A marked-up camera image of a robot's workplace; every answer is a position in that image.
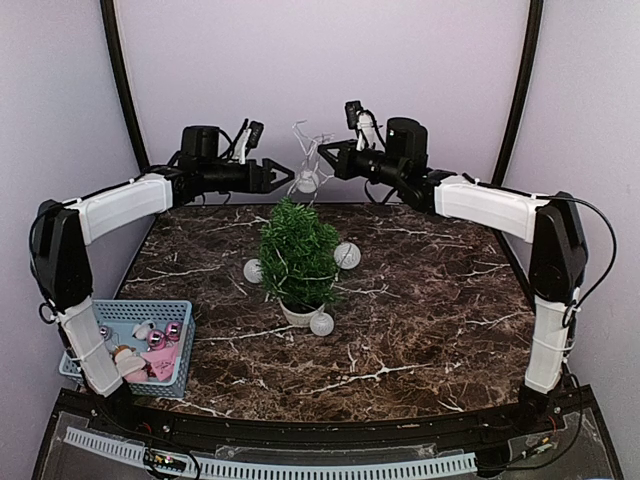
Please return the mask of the white ball string lights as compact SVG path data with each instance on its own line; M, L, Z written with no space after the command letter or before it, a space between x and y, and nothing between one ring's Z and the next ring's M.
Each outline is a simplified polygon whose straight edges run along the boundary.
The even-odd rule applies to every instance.
M319 166L318 148L331 134L309 136L300 121L292 126L304 154L292 186L272 209L260 231L258 257L243 268L246 280L260 285L279 305L287 322L330 335L335 322L327 307L335 303L340 273L359 265L361 252L343 242L336 228L319 217L314 203L321 186L332 178Z

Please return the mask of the small green christmas tree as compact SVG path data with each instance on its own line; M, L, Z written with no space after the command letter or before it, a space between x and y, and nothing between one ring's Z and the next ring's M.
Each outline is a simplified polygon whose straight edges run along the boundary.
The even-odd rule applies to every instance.
M261 228L261 283L290 324L307 327L337 300L334 282L340 268L334 251L339 244L338 231L321 221L314 208L285 197L271 210Z

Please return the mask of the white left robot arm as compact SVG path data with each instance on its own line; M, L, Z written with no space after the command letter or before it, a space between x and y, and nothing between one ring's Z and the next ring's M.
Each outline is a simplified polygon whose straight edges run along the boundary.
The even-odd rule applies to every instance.
M93 393L108 398L125 386L94 316L88 245L207 193L269 194L288 184L295 176L291 169L269 158L248 156L263 130L260 122L245 122L228 152L219 153L218 128L188 126L167 163L151 165L115 186L63 202L46 200L38 207L28 235L30 271L44 307Z

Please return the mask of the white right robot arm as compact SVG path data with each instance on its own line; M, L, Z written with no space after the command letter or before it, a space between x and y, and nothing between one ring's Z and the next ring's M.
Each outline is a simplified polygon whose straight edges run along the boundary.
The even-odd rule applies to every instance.
M363 177L389 186L418 212L471 221L530 245L535 324L524 385L540 394L551 392L569 352L570 311L578 305L588 259L574 198L563 192L517 192L466 173L430 168L428 131L418 121L393 117L381 131L358 100L346 103L345 114L355 139L318 149L337 178Z

